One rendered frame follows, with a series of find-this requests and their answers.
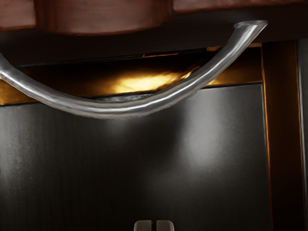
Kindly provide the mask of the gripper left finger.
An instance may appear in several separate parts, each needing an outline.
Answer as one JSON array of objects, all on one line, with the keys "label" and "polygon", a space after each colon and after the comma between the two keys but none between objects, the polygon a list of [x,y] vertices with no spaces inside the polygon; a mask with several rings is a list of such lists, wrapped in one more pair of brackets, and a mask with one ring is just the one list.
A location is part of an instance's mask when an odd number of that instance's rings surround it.
[{"label": "gripper left finger", "polygon": [[154,231],[152,221],[136,221],[133,231]]}]

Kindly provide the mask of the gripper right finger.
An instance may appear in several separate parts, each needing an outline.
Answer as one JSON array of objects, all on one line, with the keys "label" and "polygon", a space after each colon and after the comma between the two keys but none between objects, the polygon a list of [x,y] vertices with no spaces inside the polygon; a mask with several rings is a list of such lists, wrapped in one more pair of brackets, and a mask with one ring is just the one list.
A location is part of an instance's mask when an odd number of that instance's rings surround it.
[{"label": "gripper right finger", "polygon": [[157,221],[156,231],[174,231],[174,225],[171,221]]}]

